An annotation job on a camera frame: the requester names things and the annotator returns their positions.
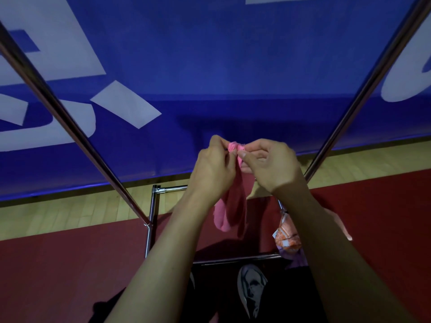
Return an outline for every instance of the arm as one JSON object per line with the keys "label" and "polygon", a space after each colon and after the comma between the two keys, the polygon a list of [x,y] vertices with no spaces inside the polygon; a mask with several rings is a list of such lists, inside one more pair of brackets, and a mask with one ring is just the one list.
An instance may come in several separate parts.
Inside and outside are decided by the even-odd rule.
{"label": "arm", "polygon": [[235,178],[236,152],[225,154],[228,143],[213,136],[199,153],[184,196],[107,323],[177,322],[202,224]]}
{"label": "arm", "polygon": [[282,201],[303,244],[330,322],[415,322],[311,195],[294,151],[257,140],[238,152],[244,172]]}

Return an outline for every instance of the person's left arm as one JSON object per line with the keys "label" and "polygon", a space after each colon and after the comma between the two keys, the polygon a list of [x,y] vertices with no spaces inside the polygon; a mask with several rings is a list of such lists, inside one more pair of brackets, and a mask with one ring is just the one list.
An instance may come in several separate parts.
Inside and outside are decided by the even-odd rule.
{"label": "person's left arm", "polygon": [[178,321],[200,229],[235,178],[237,154],[227,154],[228,143],[215,135],[199,153],[169,223],[105,322]]}

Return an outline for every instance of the metal frame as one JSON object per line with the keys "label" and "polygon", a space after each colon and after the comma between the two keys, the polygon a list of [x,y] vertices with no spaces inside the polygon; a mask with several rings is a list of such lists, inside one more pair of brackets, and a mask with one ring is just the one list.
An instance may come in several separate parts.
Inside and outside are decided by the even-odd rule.
{"label": "metal frame", "polygon": [[[391,43],[387,46],[382,56],[378,60],[372,72],[369,74],[367,80],[363,83],[358,93],[353,99],[337,126],[331,132],[325,143],[322,145],[307,171],[305,172],[305,179],[310,181],[314,173],[320,167],[324,161],[328,152],[336,144],[340,136],[346,131],[350,123],[353,121],[355,116],[358,114],[360,109],[363,107],[375,87],[382,81],[385,74],[389,71],[392,64],[396,61],[399,54],[402,52],[404,47],[410,41],[411,37],[420,27],[421,23],[425,20],[431,10],[431,0],[418,0],[406,19],[401,24],[401,27],[392,38]],[[120,180],[112,172],[109,166],[105,163],[100,154],[92,146],[86,135],[80,129],[78,124],[73,120],[67,110],[64,108],[62,103],[54,95],[51,88],[48,86],[43,77],[39,74],[30,60],[27,58],[25,53],[18,47],[17,43],[10,36],[9,32],[0,22],[0,52],[4,58],[12,66],[12,68],[21,76],[24,82],[30,87],[40,101],[45,105],[49,112],[57,119],[67,133],[73,138],[78,144],[81,150],[86,156],[93,162],[98,170],[105,176],[109,183],[114,189],[121,195],[121,197],[127,202],[130,208],[140,217],[144,224],[148,227],[147,246],[145,250],[145,257],[148,255],[152,244],[154,235],[154,219],[156,217],[156,207],[158,206],[158,194],[165,192],[174,192],[179,190],[185,190],[187,186],[177,187],[160,187],[158,185],[153,186],[151,195],[151,206],[150,215],[147,218],[143,211],[139,208],[135,200],[129,194],[127,189],[121,184]],[[281,211],[284,211],[283,204],[278,201]],[[240,260],[259,260],[267,258],[280,258],[278,253],[248,256],[239,258],[227,258],[221,260],[207,260],[207,261],[195,261],[195,264],[201,265],[214,265],[221,263],[230,263]]]}

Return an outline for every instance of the hand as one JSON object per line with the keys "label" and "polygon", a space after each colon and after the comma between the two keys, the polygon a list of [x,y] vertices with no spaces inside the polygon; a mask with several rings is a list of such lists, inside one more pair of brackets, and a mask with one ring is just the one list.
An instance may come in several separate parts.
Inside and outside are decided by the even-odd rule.
{"label": "hand", "polygon": [[308,189],[295,152],[285,143],[259,139],[244,147],[245,151],[238,151],[244,161],[242,172],[253,173],[270,193],[283,185]]}
{"label": "hand", "polygon": [[199,152],[187,194],[197,196],[208,207],[213,206],[230,188],[236,175],[237,151],[228,153],[229,142],[214,135],[209,147]]}

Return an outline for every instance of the forearm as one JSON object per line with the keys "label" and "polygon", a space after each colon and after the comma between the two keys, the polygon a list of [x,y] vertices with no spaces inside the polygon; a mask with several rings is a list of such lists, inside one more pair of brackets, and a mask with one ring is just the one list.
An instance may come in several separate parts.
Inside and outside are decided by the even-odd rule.
{"label": "forearm", "polygon": [[176,322],[181,314],[200,229],[209,207],[192,194],[168,225],[106,322]]}
{"label": "forearm", "polygon": [[308,190],[274,195],[295,223],[330,322],[414,322]]}

